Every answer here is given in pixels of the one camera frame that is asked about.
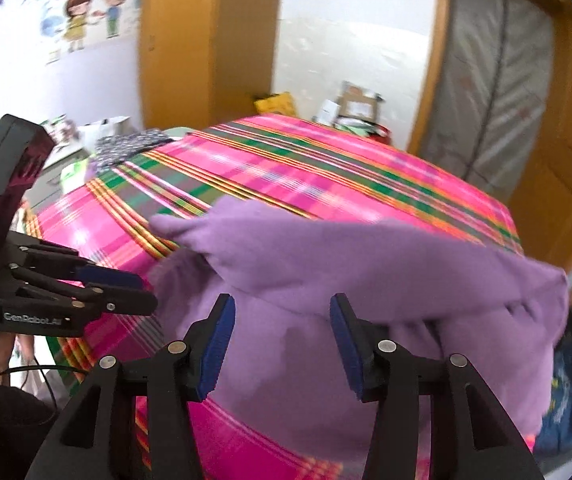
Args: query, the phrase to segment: human hand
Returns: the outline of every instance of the human hand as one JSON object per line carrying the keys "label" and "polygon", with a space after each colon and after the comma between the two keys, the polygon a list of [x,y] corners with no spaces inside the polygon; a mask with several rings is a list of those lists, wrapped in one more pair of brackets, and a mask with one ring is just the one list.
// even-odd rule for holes
{"label": "human hand", "polygon": [[34,358],[34,336],[0,332],[0,373],[8,368],[10,357],[12,356],[13,348],[15,347],[15,338],[19,341],[25,361],[31,362]]}

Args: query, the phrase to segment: purple cloth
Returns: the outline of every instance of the purple cloth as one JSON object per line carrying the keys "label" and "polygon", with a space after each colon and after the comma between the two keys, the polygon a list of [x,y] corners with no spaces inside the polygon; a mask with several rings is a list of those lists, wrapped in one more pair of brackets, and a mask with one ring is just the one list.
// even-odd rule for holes
{"label": "purple cloth", "polygon": [[[416,355],[466,355],[519,431],[540,430],[568,311],[561,269],[401,222],[312,221],[231,197],[150,225],[182,247],[151,276],[165,338],[232,294],[237,322],[211,398],[281,446],[340,462],[367,453],[376,406],[348,387],[329,322],[336,292]],[[427,452],[425,404],[420,425]]]}

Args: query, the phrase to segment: plastic cover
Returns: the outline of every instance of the plastic cover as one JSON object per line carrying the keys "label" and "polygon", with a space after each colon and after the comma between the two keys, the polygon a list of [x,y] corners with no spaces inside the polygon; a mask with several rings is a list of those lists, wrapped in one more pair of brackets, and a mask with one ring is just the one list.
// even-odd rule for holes
{"label": "plastic cover", "polygon": [[546,110],[552,18],[528,0],[453,0],[421,156],[505,202]]}

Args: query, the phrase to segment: bed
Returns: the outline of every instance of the bed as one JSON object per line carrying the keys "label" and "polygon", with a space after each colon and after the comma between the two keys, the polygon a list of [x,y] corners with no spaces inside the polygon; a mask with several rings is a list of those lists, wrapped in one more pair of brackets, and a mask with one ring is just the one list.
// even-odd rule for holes
{"label": "bed", "polygon": [[[306,218],[377,222],[396,218],[479,244],[522,250],[506,207],[412,155],[307,121],[264,115],[192,132],[99,174],[27,221],[38,237],[77,248],[97,264],[146,276],[176,246],[153,236],[146,219],[162,212],[204,214],[218,197],[258,199]],[[163,345],[155,317],[103,316],[83,338],[49,338],[55,361],[89,369],[105,354],[120,360]],[[82,379],[62,372],[72,392]],[[350,465],[297,456],[233,420],[214,402],[191,405],[197,448],[218,479],[359,477]],[[147,455],[146,406],[137,438]],[[226,454],[234,449],[235,453]],[[426,464],[419,465],[418,478]]]}

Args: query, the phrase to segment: poster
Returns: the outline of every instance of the poster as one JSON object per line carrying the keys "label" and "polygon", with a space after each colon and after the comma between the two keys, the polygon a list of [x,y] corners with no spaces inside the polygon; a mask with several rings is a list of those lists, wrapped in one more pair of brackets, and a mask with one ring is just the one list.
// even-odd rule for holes
{"label": "poster", "polygon": [[16,12],[39,7],[35,26],[47,62],[139,31],[141,0],[0,0],[0,6],[11,2]]}

